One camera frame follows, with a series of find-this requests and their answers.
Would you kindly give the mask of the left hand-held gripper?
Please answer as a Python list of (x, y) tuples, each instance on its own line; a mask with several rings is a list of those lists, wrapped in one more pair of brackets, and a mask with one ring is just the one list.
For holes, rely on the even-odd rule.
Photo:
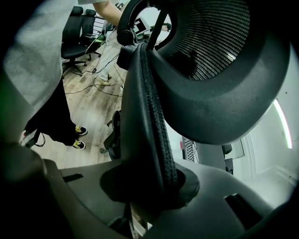
[(136, 35), (137, 40), (147, 40), (151, 35), (151, 27), (148, 23), (142, 18), (138, 17), (134, 22), (133, 32)]

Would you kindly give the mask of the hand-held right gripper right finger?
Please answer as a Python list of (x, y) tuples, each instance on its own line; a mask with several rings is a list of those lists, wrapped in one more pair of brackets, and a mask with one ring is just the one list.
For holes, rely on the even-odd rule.
[(187, 206), (197, 195), (200, 183), (194, 172), (175, 164), (173, 160), (164, 114), (150, 69), (146, 45), (142, 46), (142, 76), (163, 184), (162, 209), (179, 209)]

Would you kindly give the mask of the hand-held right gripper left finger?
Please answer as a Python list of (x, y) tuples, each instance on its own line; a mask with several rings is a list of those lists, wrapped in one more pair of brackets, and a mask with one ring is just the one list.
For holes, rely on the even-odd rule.
[(161, 209), (165, 203), (164, 117), (147, 56), (133, 53), (121, 103), (120, 163), (100, 185), (114, 201)]

